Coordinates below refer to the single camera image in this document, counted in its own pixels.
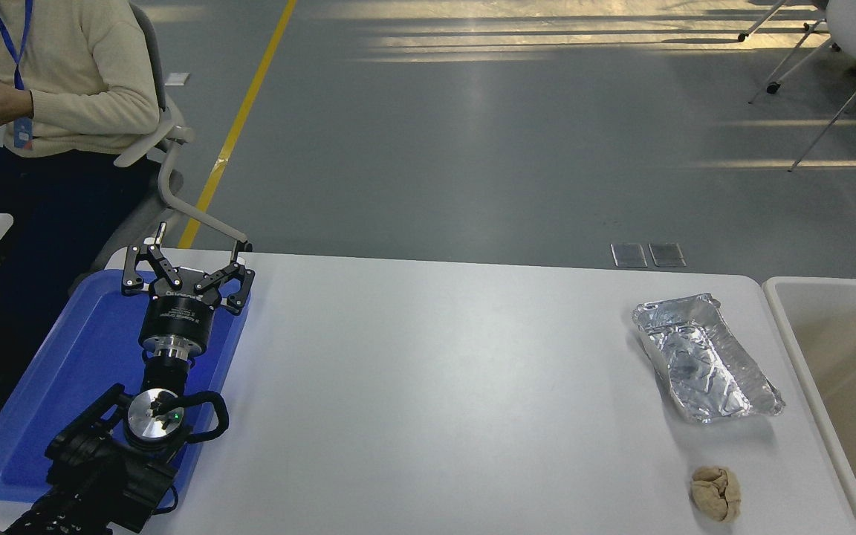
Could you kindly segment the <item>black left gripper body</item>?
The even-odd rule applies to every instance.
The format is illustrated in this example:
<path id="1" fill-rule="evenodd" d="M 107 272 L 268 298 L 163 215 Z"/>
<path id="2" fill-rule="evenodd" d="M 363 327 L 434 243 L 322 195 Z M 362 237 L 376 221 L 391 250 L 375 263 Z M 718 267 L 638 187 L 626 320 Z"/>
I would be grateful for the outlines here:
<path id="1" fill-rule="evenodd" d="M 200 270 L 178 270 L 179 288 L 171 288 L 163 277 L 150 285 L 149 307 L 138 335 L 142 348 L 153 351 L 166 340 L 180 338 L 191 355 L 207 351 L 218 291 L 211 288 L 197 294 L 195 288 L 204 284 L 204 277 Z"/>

